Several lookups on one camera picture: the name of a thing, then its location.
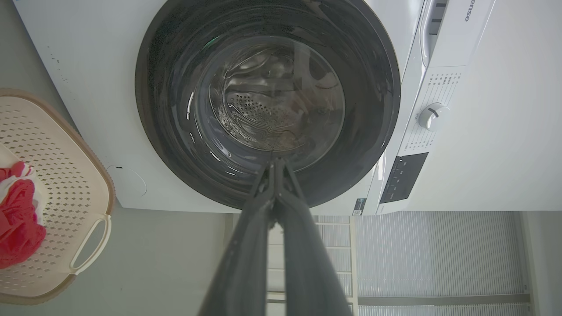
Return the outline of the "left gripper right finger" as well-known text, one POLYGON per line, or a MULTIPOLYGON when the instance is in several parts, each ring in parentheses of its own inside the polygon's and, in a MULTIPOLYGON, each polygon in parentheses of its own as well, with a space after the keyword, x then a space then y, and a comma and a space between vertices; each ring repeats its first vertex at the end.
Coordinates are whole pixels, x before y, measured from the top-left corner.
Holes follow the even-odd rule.
POLYGON ((274 162, 274 218, 283 229, 286 314, 350 316, 328 252, 298 180, 283 159, 274 162))

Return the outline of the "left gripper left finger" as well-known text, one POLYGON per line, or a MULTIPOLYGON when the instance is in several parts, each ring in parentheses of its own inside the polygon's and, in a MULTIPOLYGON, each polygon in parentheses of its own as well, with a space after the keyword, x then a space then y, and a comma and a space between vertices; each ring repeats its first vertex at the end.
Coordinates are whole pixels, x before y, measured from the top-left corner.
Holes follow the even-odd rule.
POLYGON ((274 166, 272 160, 259 171, 199 309, 200 316, 265 315, 274 166))

